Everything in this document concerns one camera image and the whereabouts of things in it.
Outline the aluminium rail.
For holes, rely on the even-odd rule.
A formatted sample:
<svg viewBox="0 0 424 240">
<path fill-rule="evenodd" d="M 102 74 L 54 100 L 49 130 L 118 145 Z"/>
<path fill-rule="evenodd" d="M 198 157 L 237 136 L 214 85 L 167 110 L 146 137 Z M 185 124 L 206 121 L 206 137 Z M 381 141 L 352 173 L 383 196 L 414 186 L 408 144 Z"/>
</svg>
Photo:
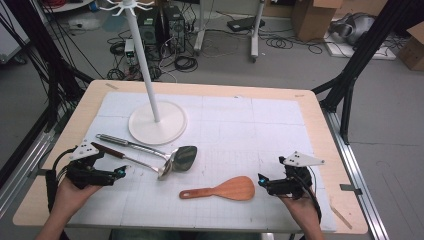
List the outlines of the aluminium rail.
<svg viewBox="0 0 424 240">
<path fill-rule="evenodd" d="M 29 147 L 18 158 L 16 168 L 0 188 L 0 219 L 6 214 L 36 166 L 47 153 L 54 137 L 55 134 L 52 132 L 41 132 L 34 140 L 29 141 Z"/>
<path fill-rule="evenodd" d="M 330 113 L 324 110 L 323 115 L 326 119 L 329 130 L 341 157 L 341 161 L 349 178 L 349 185 L 353 185 L 362 190 L 362 195 L 355 196 L 361 208 L 362 215 L 367 223 L 368 232 L 371 234 L 373 240 L 390 240 L 356 160 L 353 149 L 349 143 L 344 142 L 342 135 L 340 134 L 341 121 L 336 113 Z"/>
</svg>

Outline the white grid mat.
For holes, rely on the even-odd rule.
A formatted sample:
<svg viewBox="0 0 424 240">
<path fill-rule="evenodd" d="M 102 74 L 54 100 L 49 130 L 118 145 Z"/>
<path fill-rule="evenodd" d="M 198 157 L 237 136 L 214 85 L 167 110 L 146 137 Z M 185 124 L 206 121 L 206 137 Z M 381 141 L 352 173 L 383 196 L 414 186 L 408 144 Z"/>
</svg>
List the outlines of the white grid mat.
<svg viewBox="0 0 424 240">
<path fill-rule="evenodd" d="M 113 170 L 125 166 L 124 178 L 102 188 L 71 220 L 72 225 L 169 230 L 295 232 L 297 224 L 282 202 L 257 186 L 248 201 L 218 196 L 182 199 L 183 190 L 215 187 L 236 177 L 259 175 L 281 179 L 280 157 L 298 151 L 313 155 L 300 106 L 295 101 L 241 96 L 161 95 L 182 107 L 188 118 L 183 134 L 162 146 L 169 153 L 179 146 L 198 149 L 192 167 L 158 180 L 154 167 L 161 158 L 124 147 L 126 159 L 111 155 L 95 166 Z"/>
</svg>

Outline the white utensil rack stand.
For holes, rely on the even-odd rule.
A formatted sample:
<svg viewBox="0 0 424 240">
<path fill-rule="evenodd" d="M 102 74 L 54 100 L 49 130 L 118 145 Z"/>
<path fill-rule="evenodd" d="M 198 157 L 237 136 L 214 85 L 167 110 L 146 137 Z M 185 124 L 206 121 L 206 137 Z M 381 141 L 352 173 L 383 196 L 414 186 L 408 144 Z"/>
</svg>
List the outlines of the white utensil rack stand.
<svg viewBox="0 0 424 240">
<path fill-rule="evenodd" d="M 155 97 L 135 14 L 136 9 L 151 10 L 153 2 L 140 3 L 137 0 L 106 1 L 110 4 L 110 7 L 101 7 L 101 10 L 116 10 L 114 16 L 120 16 L 122 13 L 126 15 L 149 100 L 148 104 L 136 108 L 131 114 L 128 123 L 129 131 L 136 140 L 144 144 L 163 145 L 170 143 L 179 138 L 185 131 L 188 120 L 180 106 L 169 101 L 158 101 Z"/>
</svg>

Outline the large metal ladle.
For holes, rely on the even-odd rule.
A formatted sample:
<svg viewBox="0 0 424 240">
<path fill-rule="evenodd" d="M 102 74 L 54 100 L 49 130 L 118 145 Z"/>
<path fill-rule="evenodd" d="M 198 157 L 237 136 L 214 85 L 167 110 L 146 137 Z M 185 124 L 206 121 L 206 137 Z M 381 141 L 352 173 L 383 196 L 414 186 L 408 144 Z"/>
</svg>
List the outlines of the large metal ladle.
<svg viewBox="0 0 424 240">
<path fill-rule="evenodd" d="M 164 160 L 171 160 L 171 162 L 173 163 L 172 169 L 177 172 L 188 171 L 197 156 L 196 146 L 182 146 L 173 150 L 171 153 L 165 153 L 149 146 L 145 146 L 107 134 L 97 134 L 96 137 L 102 141 L 106 141 L 124 147 L 131 147 L 150 154 L 154 154 L 163 158 Z"/>
</svg>

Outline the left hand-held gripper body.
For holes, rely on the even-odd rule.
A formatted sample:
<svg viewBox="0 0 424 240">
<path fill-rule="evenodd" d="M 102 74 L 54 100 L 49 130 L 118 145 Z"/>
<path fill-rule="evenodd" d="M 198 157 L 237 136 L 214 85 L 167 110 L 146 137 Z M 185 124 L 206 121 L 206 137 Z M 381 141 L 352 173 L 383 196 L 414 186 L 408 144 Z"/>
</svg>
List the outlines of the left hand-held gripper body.
<svg viewBox="0 0 424 240">
<path fill-rule="evenodd" d="M 69 164 L 66 166 L 66 177 L 79 189 L 88 185 L 111 186 L 114 184 L 112 171 L 98 170 L 94 167 L 96 154 L 100 151 L 90 142 L 84 140 L 69 157 Z"/>
</svg>

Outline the wooden rice paddle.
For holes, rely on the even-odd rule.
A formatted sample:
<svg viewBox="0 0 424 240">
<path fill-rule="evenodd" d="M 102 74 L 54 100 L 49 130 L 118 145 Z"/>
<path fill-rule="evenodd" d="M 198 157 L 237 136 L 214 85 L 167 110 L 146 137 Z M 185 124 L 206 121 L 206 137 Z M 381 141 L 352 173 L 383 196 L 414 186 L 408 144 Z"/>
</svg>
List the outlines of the wooden rice paddle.
<svg viewBox="0 0 424 240">
<path fill-rule="evenodd" d="M 252 199 L 254 195 L 255 186 L 247 176 L 233 177 L 215 187 L 189 189 L 179 193 L 181 199 L 218 196 L 235 201 L 247 201 Z"/>
</svg>

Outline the cardboard box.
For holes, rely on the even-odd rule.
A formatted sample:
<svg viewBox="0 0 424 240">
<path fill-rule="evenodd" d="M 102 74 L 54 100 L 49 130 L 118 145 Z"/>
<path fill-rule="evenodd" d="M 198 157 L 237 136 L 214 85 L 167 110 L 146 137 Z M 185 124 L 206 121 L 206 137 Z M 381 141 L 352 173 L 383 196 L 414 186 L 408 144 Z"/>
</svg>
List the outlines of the cardboard box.
<svg viewBox="0 0 424 240">
<path fill-rule="evenodd" d="M 303 42 L 321 39 L 342 3 L 343 0 L 296 0 L 291 15 L 296 37 Z"/>
<path fill-rule="evenodd" d="M 424 72 L 424 21 L 408 29 L 411 38 L 398 52 L 398 58 L 413 71 Z"/>
</svg>

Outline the black metal frame strut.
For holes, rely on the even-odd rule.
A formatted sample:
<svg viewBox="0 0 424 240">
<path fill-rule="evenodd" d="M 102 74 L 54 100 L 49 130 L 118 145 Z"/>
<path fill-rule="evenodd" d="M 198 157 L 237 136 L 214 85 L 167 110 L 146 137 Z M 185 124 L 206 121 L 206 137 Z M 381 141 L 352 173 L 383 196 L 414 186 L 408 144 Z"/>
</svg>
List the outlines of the black metal frame strut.
<svg viewBox="0 0 424 240">
<path fill-rule="evenodd" d="M 344 69 L 332 80 L 312 89 L 316 95 L 329 91 L 320 101 L 320 106 L 326 112 L 335 113 L 339 103 L 343 102 L 339 134 L 347 145 L 350 144 L 349 122 L 355 83 L 389 33 L 417 1 L 388 0 Z"/>
<path fill-rule="evenodd" d="M 0 14 L 0 23 L 26 52 L 40 79 L 48 86 L 48 106 L 43 112 L 43 117 L 47 129 L 51 130 L 58 122 L 60 105 L 67 102 L 78 102 L 82 98 L 85 90 L 78 84 L 77 79 L 84 83 L 91 83 L 93 78 L 72 66 L 62 57 L 30 0 L 2 0 L 0 5 L 2 4 L 8 7 L 38 52 L 38 57 L 35 57 L 30 47 L 23 42 L 14 28 Z"/>
</svg>

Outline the thin wooden stick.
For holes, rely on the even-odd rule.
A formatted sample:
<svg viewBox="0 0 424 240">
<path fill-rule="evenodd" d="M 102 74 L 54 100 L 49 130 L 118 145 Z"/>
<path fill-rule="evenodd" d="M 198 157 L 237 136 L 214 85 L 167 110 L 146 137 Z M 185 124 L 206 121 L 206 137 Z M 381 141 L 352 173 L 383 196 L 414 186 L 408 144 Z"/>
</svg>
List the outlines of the thin wooden stick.
<svg viewBox="0 0 424 240">
<path fill-rule="evenodd" d="M 352 225 L 349 223 L 349 221 L 332 205 L 330 205 L 331 210 L 333 213 L 346 225 L 348 229 L 352 229 Z"/>
</svg>

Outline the person's right hand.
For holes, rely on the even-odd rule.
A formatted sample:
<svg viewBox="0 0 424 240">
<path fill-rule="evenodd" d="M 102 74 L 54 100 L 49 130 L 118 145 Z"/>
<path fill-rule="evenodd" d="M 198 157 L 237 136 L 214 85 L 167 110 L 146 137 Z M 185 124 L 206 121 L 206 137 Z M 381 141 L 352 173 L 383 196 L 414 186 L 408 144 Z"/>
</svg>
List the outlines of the person's right hand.
<svg viewBox="0 0 424 240">
<path fill-rule="evenodd" d="M 294 200 L 287 195 L 280 195 L 279 199 L 288 209 L 290 215 L 301 229 L 319 228 L 318 213 L 310 197 Z"/>
</svg>

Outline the steel ladle with brown handle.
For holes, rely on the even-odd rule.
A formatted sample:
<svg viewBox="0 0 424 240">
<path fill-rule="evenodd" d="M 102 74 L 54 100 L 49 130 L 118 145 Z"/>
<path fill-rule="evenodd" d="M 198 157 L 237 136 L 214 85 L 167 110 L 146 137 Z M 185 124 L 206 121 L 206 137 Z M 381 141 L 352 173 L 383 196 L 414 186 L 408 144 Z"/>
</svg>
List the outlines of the steel ladle with brown handle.
<svg viewBox="0 0 424 240">
<path fill-rule="evenodd" d="M 129 161 L 131 161 L 133 163 L 139 164 L 141 166 L 144 166 L 144 167 L 147 167 L 147 168 L 153 170 L 154 172 L 157 173 L 157 179 L 158 180 L 164 180 L 168 176 L 168 174 L 171 172 L 171 170 L 172 170 L 172 161 L 171 160 L 166 160 L 165 163 L 164 163 L 164 165 L 162 167 L 154 167 L 154 166 L 151 166 L 151 165 L 149 165 L 147 163 L 144 163 L 144 162 L 138 161 L 138 160 L 136 160 L 134 158 L 131 158 L 131 157 L 125 155 L 122 152 L 119 152 L 117 150 L 111 149 L 109 147 L 106 147 L 104 145 L 98 144 L 96 142 L 92 142 L 92 145 L 96 149 L 98 149 L 100 151 L 103 151 L 103 152 L 105 152 L 105 153 L 107 153 L 107 154 L 109 154 L 111 156 L 114 156 L 114 157 L 119 158 L 119 159 L 129 160 Z"/>
</svg>

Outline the white mobile stand frame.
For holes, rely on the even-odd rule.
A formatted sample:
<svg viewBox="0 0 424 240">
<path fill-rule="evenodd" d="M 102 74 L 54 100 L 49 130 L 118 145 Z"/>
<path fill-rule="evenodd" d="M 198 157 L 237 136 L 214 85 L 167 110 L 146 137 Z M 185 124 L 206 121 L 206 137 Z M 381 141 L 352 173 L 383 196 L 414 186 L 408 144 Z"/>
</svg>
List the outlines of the white mobile stand frame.
<svg viewBox="0 0 424 240">
<path fill-rule="evenodd" d="M 193 47 L 193 50 L 196 55 L 199 55 L 202 50 L 203 40 L 206 33 L 206 21 L 204 17 L 204 3 L 206 0 L 199 0 L 199 29 L 196 35 L 196 41 Z M 258 0 L 258 8 L 254 20 L 254 28 L 251 30 L 251 50 L 250 50 L 250 59 L 253 63 L 256 62 L 256 59 L 259 56 L 258 50 L 258 41 L 259 41 L 259 28 L 261 23 L 261 17 L 263 10 L 265 8 L 266 0 Z"/>
</svg>

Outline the person's left hand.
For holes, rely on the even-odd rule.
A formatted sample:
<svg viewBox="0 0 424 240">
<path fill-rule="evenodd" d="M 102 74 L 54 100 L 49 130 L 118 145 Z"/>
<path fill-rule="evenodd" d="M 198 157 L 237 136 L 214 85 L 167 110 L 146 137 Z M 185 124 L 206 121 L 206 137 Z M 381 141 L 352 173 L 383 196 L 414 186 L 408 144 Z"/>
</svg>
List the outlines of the person's left hand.
<svg viewBox="0 0 424 240">
<path fill-rule="evenodd" d="M 101 186 L 92 185 L 79 189 L 68 178 L 64 178 L 58 187 L 51 216 L 67 222 L 100 189 Z"/>
</svg>

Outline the white floor board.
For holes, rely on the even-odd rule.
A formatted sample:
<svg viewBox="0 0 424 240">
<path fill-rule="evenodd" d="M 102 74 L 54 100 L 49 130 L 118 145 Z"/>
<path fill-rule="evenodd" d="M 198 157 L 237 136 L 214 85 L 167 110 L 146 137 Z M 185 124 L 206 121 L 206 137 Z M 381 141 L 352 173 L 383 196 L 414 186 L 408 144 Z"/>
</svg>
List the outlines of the white floor board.
<svg viewBox="0 0 424 240">
<path fill-rule="evenodd" d="M 324 35 L 325 46 L 332 57 L 351 58 L 355 51 L 344 39 L 336 33 L 327 32 Z M 381 45 L 372 57 L 373 60 L 395 60 L 395 54 L 388 46 Z"/>
</svg>

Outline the black metal bracket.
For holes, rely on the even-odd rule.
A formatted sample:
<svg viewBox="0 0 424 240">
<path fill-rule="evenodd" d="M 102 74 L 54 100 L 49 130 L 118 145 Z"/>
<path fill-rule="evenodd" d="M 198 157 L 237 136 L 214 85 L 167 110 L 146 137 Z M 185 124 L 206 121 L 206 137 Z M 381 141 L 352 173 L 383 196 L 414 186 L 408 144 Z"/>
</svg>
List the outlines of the black metal bracket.
<svg viewBox="0 0 424 240">
<path fill-rule="evenodd" d="M 349 184 L 340 184 L 340 189 L 342 191 L 351 191 L 357 196 L 363 194 L 360 188 L 356 188 L 355 186 Z"/>
</svg>

